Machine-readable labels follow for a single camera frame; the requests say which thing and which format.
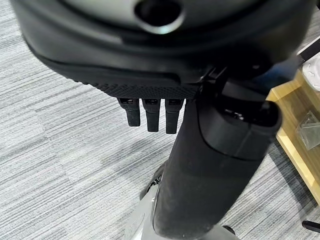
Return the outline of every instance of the clear plastic bag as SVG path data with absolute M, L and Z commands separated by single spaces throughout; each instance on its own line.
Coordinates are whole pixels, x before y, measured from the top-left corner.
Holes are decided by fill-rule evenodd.
M 308 151 L 320 145 L 320 121 L 311 111 L 297 128 L 297 133 Z

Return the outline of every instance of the circular hole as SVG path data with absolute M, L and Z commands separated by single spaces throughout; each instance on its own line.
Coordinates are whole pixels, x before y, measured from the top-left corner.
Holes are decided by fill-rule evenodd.
M 176 21 L 182 13 L 182 8 L 173 0 L 144 0 L 138 2 L 134 13 L 150 26 L 163 27 Z

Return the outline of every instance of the silver metal base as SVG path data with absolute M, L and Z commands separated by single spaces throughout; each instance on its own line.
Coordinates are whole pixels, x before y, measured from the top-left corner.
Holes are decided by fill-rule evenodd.
M 152 227 L 152 212 L 158 188 L 159 185 L 152 186 L 133 211 L 126 225 L 124 240 L 169 240 L 157 235 Z M 215 225 L 211 231 L 197 240 L 239 240 L 239 238 L 224 227 Z

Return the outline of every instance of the light wood panel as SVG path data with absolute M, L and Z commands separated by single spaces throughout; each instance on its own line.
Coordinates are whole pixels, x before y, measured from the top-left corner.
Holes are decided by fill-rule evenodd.
M 272 89 L 268 99 L 276 102 L 283 114 L 277 139 L 320 205 L 320 146 L 308 151 L 297 134 L 309 111 L 320 119 L 320 93 L 298 72 L 295 80 Z

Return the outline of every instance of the gray carpet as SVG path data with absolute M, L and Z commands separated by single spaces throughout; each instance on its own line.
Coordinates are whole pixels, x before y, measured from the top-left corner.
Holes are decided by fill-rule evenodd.
M 122 239 L 175 140 L 164 109 L 158 133 L 144 117 L 129 128 L 114 98 L 32 56 L 8 0 L 0 12 L 0 240 Z M 313 28 L 310 39 L 320 34 Z M 320 222 L 320 209 L 274 144 L 222 224 L 243 240 L 320 239 L 301 227 L 305 219 Z

